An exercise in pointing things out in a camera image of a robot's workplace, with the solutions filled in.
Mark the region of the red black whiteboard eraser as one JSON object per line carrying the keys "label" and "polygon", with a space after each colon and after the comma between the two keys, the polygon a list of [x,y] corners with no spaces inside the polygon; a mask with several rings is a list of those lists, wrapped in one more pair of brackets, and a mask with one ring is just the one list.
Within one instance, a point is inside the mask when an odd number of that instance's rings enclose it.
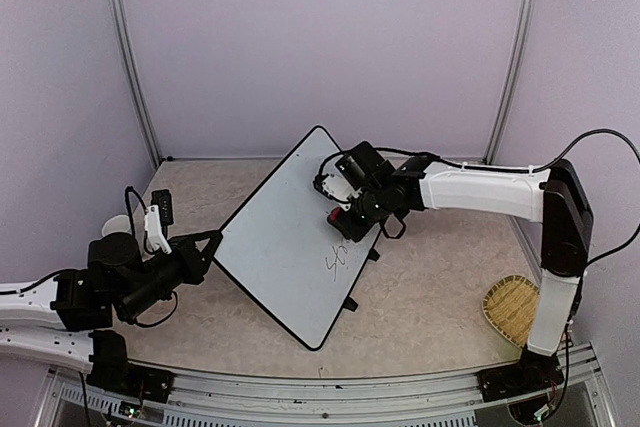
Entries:
{"label": "red black whiteboard eraser", "polygon": [[327,221],[331,225],[338,225],[344,220],[345,211],[341,207],[335,207],[327,216]]}

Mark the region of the white whiteboard black frame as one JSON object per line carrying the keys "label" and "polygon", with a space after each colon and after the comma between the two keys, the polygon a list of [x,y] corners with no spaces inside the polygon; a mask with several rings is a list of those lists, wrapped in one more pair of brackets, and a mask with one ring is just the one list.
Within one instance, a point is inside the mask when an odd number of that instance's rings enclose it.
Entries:
{"label": "white whiteboard black frame", "polygon": [[380,229],[345,239],[327,217],[335,202],[313,187],[338,144],[313,127],[221,228],[215,263],[299,343],[319,350],[350,296]]}

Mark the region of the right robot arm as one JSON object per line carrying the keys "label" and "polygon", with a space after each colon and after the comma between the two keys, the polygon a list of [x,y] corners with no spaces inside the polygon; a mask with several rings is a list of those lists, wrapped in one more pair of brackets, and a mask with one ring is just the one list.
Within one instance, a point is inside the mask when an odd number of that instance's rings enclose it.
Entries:
{"label": "right robot arm", "polygon": [[588,264],[593,213],[573,165],[523,168],[457,164],[425,152],[395,167],[384,149],[363,141],[322,161],[313,187],[337,206],[328,223],[352,242],[389,217],[412,211],[462,209],[506,215],[542,227],[539,300],[525,350],[511,380],[535,389],[551,371],[578,303]]}

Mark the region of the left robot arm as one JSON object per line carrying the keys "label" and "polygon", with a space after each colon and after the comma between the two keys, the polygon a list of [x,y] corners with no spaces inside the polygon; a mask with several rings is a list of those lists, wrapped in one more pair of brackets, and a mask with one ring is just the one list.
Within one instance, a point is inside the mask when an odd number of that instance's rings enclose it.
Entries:
{"label": "left robot arm", "polygon": [[2,285],[2,351],[74,369],[105,390],[165,393],[171,375],[131,362],[113,325],[150,328],[140,316],[159,302],[177,303],[180,286],[201,284],[221,240],[217,230],[178,236],[143,258],[133,235],[112,233],[90,243],[84,269]]}

